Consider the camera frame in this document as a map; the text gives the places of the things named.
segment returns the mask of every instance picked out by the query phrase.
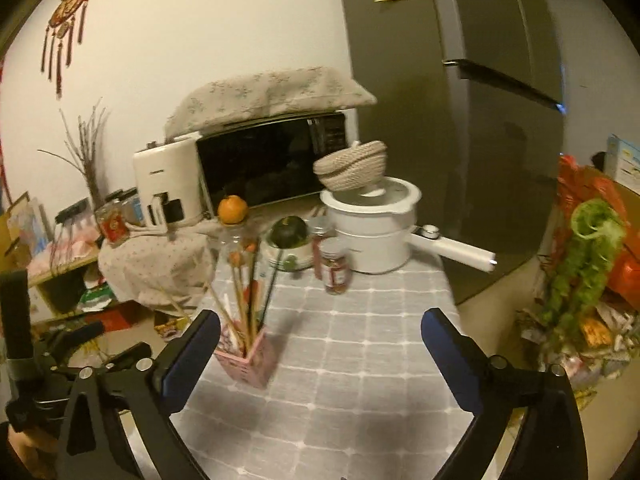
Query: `screw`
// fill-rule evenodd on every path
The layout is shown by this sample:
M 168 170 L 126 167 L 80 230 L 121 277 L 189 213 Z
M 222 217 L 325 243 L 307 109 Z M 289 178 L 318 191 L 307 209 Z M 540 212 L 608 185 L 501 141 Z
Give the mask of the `screw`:
M 91 368 L 90 366 L 87 366 L 87 367 L 83 368 L 82 370 L 80 370 L 80 373 L 78 374 L 78 377 L 80 377 L 81 379 L 88 379 L 93 374 L 94 374 L 94 369 Z
M 562 377 L 566 372 L 560 365 L 551 365 L 549 371 L 556 377 Z
M 145 370 L 149 370 L 149 368 L 151 368 L 153 364 L 154 362 L 152 359 L 145 357 L 143 359 L 140 359 L 140 361 L 136 363 L 136 368 L 141 372 L 144 372 Z
M 497 370 L 504 370 L 507 367 L 507 359 L 501 355 L 492 355 L 489 357 L 489 364 Z

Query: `refrigerator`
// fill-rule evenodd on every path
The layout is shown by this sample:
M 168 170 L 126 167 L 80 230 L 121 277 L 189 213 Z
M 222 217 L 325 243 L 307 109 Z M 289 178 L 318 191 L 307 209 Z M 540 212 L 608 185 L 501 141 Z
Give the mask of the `refrigerator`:
M 497 253 L 445 260 L 457 302 L 536 254 L 562 147 L 562 66 L 545 0 L 343 0 L 354 78 L 378 98 L 361 142 L 422 191 L 419 224 Z

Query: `white air fryer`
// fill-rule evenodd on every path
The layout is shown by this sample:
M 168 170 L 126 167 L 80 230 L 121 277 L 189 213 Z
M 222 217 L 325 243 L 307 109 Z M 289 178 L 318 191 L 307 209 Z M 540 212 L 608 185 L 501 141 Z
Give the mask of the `white air fryer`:
M 133 169 L 147 228 L 166 231 L 202 220 L 200 164 L 195 139 L 156 145 L 133 156 Z

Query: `red tassel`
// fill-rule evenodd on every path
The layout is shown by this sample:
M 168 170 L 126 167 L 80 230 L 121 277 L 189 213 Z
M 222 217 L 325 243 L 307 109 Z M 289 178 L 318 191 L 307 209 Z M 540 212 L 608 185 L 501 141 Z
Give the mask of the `red tassel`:
M 71 24 L 69 25 L 69 38 L 66 44 L 66 65 L 71 64 L 71 45 L 74 44 L 74 25 L 76 24 L 76 16 L 71 17 Z
M 56 29 L 51 33 L 51 49 L 49 50 L 49 81 L 51 81 L 51 69 L 53 66 L 53 46 L 56 43 Z
M 49 25 L 44 33 L 44 44 L 42 45 L 42 61 L 40 62 L 40 71 L 44 74 L 44 61 L 47 57 L 47 40 L 49 39 Z
M 56 97 L 62 97 L 62 40 L 58 43 L 58 59 L 56 61 Z
M 84 17 L 86 16 L 86 4 L 87 0 L 82 4 L 82 11 L 80 12 L 80 30 L 78 31 L 78 43 L 82 43 L 82 36 L 84 35 Z

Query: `pot lid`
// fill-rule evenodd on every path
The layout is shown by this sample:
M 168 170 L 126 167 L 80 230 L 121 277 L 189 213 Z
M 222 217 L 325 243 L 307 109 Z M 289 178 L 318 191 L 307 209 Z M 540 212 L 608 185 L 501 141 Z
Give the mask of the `pot lid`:
M 411 211 L 422 193 L 411 182 L 383 177 L 372 186 L 351 191 L 320 193 L 320 200 L 329 208 L 356 214 L 404 214 Z

